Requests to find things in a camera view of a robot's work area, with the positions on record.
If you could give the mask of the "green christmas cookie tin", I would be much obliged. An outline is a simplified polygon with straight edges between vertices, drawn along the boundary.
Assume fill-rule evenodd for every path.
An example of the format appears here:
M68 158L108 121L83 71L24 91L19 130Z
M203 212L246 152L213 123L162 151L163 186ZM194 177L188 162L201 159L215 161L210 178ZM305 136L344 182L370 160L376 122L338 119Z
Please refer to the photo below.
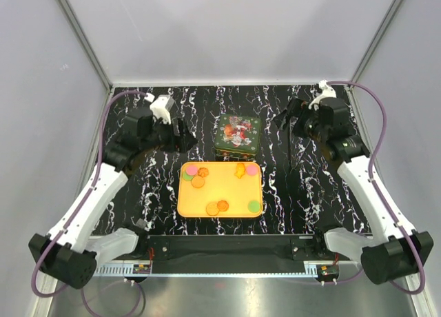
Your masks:
M220 147L214 148L214 153L217 161L255 161L257 159L256 154L245 150L233 150Z

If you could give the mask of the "gold tin lid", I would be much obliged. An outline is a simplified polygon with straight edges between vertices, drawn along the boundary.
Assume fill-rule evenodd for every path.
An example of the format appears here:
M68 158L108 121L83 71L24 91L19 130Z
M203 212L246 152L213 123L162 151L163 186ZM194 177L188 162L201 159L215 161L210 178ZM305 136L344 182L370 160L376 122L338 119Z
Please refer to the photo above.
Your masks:
M261 120L257 117L222 114L214 145L218 150L253 154L260 142Z

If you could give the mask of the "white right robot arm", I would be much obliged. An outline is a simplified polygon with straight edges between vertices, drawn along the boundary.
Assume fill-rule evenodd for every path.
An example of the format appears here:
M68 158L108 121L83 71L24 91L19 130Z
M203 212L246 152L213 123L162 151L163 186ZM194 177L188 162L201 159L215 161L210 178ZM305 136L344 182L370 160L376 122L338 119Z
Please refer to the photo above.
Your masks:
M341 227L321 231L313 242L321 259L335 253L359 263L374 284L420 273L433 248L400 212L373 166L362 139L349 131L349 108L342 99L292 99L274 119L279 130L317 143L328 164L348 184L371 226L371 236ZM187 218L254 218L263 212L262 171L254 162L188 162L181 168L177 210Z

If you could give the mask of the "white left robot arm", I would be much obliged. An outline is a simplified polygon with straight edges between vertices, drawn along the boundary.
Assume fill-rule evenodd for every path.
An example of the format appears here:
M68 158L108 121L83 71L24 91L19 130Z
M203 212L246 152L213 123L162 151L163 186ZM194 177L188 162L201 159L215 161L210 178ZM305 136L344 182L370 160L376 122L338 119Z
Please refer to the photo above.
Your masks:
M28 247L35 260L32 291L48 298L37 287L40 273L67 286L81 289L99 265L121 255L143 258L149 249L145 231L129 225L95 242L91 233L106 207L155 150L185 153L197 140L183 119L171 119L168 112L141 108L125 118L125 128L108 145L101 145L92 175L69 210L46 235L35 234Z

